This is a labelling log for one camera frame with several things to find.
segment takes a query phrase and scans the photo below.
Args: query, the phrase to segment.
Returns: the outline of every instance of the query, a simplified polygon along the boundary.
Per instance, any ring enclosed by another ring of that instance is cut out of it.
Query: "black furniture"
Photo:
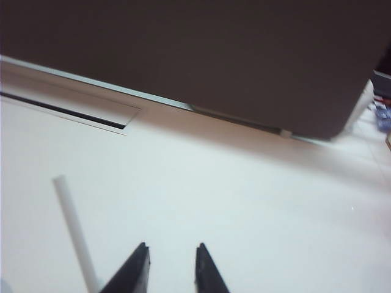
[[[328,139],[389,40],[391,1],[1,1],[1,54]]]

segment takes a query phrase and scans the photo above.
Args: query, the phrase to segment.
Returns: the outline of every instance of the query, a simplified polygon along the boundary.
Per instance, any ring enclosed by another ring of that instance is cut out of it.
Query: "small object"
[[[376,107],[376,124],[382,132],[391,131],[391,108],[382,109]]]
[[[204,243],[197,247],[195,280],[198,293],[229,293]]]
[[[389,132],[386,137],[386,144],[389,146],[389,148],[391,150],[391,132]]]

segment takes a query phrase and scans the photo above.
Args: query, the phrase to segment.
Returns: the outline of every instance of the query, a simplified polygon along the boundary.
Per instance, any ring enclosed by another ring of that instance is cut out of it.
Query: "blue object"
[[[378,129],[382,132],[391,131],[391,109],[379,109],[375,110]]]

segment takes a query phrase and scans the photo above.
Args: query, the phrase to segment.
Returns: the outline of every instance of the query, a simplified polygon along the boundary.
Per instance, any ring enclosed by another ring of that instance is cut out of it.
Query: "white plastic rod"
[[[64,175],[53,179],[62,212],[68,225],[68,230],[79,260],[81,271],[89,293],[98,293],[98,282],[93,269],[91,257],[84,239],[78,215],[72,202],[72,197]]]

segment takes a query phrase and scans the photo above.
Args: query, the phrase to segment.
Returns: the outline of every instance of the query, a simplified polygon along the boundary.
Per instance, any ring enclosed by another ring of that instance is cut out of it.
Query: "white straw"
[[[98,293],[97,276],[93,269],[86,240],[84,239],[78,215],[72,202],[72,197],[64,175],[53,179],[57,195],[59,197],[62,212],[68,225],[68,230],[79,260],[81,271],[89,293]]]

